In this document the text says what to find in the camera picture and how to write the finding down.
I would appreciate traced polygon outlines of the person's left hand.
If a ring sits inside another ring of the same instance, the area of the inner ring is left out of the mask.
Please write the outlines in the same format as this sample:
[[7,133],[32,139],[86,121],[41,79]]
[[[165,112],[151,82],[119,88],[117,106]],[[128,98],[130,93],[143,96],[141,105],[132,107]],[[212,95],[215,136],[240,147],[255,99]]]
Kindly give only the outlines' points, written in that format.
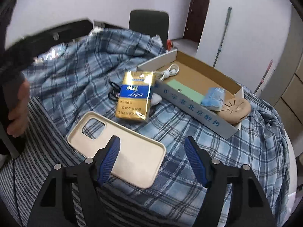
[[27,79],[19,87],[17,94],[18,104],[9,112],[8,119],[11,124],[7,128],[7,133],[13,137],[24,134],[28,124],[28,103],[30,101],[30,84]]

